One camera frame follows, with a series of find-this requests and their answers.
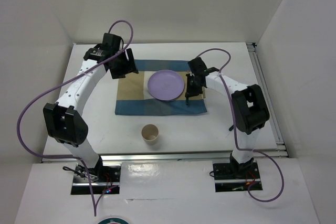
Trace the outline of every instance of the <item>purple plate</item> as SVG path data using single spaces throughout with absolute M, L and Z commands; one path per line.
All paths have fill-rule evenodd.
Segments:
M 184 90 L 184 80 L 172 70 L 160 70 L 150 76 L 149 93 L 156 99 L 170 101 L 178 98 Z

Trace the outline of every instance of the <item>purple cable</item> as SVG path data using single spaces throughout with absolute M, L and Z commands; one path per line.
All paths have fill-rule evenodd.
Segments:
M 75 156 L 72 156 L 72 155 L 43 155 L 43 154 L 38 154 L 38 153 L 32 151 L 31 149 L 28 148 L 28 146 L 24 143 L 24 141 L 23 141 L 23 139 L 22 139 L 22 136 L 21 136 L 21 130 L 20 130 L 20 125 L 21 125 L 21 121 L 22 121 L 22 118 L 23 118 L 24 114 L 27 112 L 27 110 L 30 108 L 30 106 L 33 105 L 37 100 L 39 100 L 40 98 L 42 98 L 42 97 L 45 96 L 46 94 L 49 94 L 49 93 L 53 92 L 54 90 L 59 89 L 59 88 L 65 86 L 65 85 L 67 85 L 67 84 L 69 84 L 69 83 L 71 83 L 71 82 L 73 82 L 73 81 L 75 81 L 75 80 L 81 78 L 82 76 L 84 76 L 85 74 L 89 73 L 89 72 L 92 71 L 93 69 L 99 67 L 100 65 L 102 65 L 102 64 L 104 64 L 104 63 L 106 63 L 106 62 L 108 62 L 108 61 L 110 61 L 110 60 L 113 60 L 114 58 L 116 58 L 116 57 L 118 57 L 120 54 L 122 54 L 122 53 L 129 47 L 129 45 L 130 45 L 130 43 L 131 43 L 131 41 L 132 41 L 132 39 L 133 39 L 133 27 L 132 27 L 132 25 L 131 25 L 128 21 L 126 21 L 126 20 L 118 20 L 118 21 L 114 22 L 114 23 L 111 25 L 111 27 L 110 27 L 110 29 L 109 29 L 109 32 L 110 32 L 110 31 L 112 30 L 112 28 L 113 28 L 116 24 L 118 24 L 118 23 L 126 23 L 127 25 L 129 25 L 129 27 L 130 27 L 130 29 L 131 29 L 131 36 L 130 36 L 130 39 L 129 39 L 128 43 L 126 44 L 126 46 L 125 46 L 122 50 L 120 50 L 119 52 L 117 52 L 117 53 L 116 53 L 115 55 L 113 55 L 111 58 L 108 58 L 108 59 L 106 59 L 106 60 L 104 60 L 104 61 L 102 61 L 102 62 L 100 62 L 100 63 L 94 65 L 92 68 L 86 70 L 84 73 L 81 73 L 81 74 L 79 74 L 79 75 L 73 77 L 72 79 L 70 79 L 70 80 L 68 80 L 68 81 L 66 81 L 66 82 L 63 82 L 62 84 L 57 85 L 57 86 L 55 86 L 55 87 L 53 87 L 53 88 L 51 88 L 51 89 L 49 89 L 49 90 L 43 92 L 42 94 L 39 94 L 37 97 L 35 97 L 34 99 L 32 99 L 32 100 L 25 106 L 25 108 L 22 110 L 22 112 L 21 112 L 21 114 L 20 114 L 20 116 L 19 116 L 19 118 L 18 118 L 18 120 L 17 120 L 17 123 L 16 123 L 16 134 L 17 134 L 17 137 L 18 137 L 18 139 L 19 139 L 19 141 L 20 141 L 22 147 L 23 147 L 27 152 L 31 153 L 32 155 L 34 155 L 34 156 L 36 156 L 36 157 L 40 157 L 40 158 L 49 158 L 49 159 L 74 158 L 74 159 L 77 159 L 77 160 L 79 160 L 79 161 L 81 161 L 81 162 L 83 163 L 83 166 L 84 166 L 84 168 L 85 168 L 85 171 L 86 171 L 86 173 L 87 173 L 87 175 L 88 175 L 89 188 L 90 188 L 90 194 L 91 194 L 92 203 L 93 203 L 94 216 L 97 215 L 97 205 L 98 205 L 98 202 L 99 202 L 100 198 L 102 197 L 102 195 L 104 195 L 104 194 L 106 193 L 106 191 L 102 193 L 102 195 L 98 198 L 97 203 L 96 203 L 96 202 L 95 202 L 95 196 L 94 196 L 94 194 L 93 194 L 91 178 L 90 178 L 90 175 L 89 175 L 90 173 L 89 173 L 88 167 L 86 166 L 85 162 L 84 162 L 80 157 L 75 157 Z
M 221 49 L 221 48 L 211 48 L 211 49 L 205 50 L 204 52 L 201 52 L 199 55 L 196 56 L 196 58 L 199 57 L 199 56 L 201 56 L 202 54 L 204 54 L 206 52 L 213 51 L 213 50 L 225 52 L 229 56 L 229 59 L 227 60 L 227 62 L 219 69 L 219 73 L 220 73 L 219 77 L 220 77 L 220 79 L 221 79 L 221 81 L 222 81 L 222 83 L 224 85 L 224 88 L 225 88 L 225 91 L 226 91 L 226 94 L 227 94 L 227 98 L 229 99 L 229 103 L 230 103 L 232 120 L 233 120 L 233 131 L 234 131 L 235 145 L 236 145 L 237 150 L 239 150 L 239 151 L 248 151 L 248 152 L 253 151 L 253 152 L 256 152 L 256 153 L 260 153 L 261 155 L 269 158 L 275 164 L 275 166 L 278 168 L 280 176 L 281 176 L 281 190 L 278 193 L 278 195 L 275 196 L 272 199 L 258 199 L 258 198 L 256 198 L 255 196 L 253 196 L 251 194 L 251 191 L 250 191 L 251 186 L 255 185 L 258 182 L 254 182 L 254 183 L 250 184 L 247 187 L 247 192 L 248 192 L 248 194 L 250 194 L 251 198 L 254 199 L 254 200 L 256 200 L 256 201 L 259 201 L 259 202 L 271 202 L 271 201 L 274 201 L 274 200 L 278 199 L 281 196 L 281 194 L 282 194 L 282 192 L 284 190 L 284 187 L 285 187 L 285 179 L 283 178 L 282 170 L 281 170 L 280 166 L 277 164 L 277 162 L 272 157 L 270 157 L 269 155 L 267 155 L 266 153 L 264 153 L 262 151 L 259 151 L 259 150 L 253 150 L 253 149 L 248 149 L 248 148 L 239 148 L 239 146 L 238 146 L 238 139 L 237 139 L 237 123 L 236 123 L 236 116 L 235 116 L 234 108 L 233 108 L 233 104 L 232 104 L 232 99 L 231 99 L 231 95 L 230 95 L 230 92 L 229 92 L 229 88 L 227 87 L 227 84 L 226 84 L 224 78 L 221 75 L 222 70 L 231 61 L 231 54 L 228 51 L 226 51 L 224 49 Z

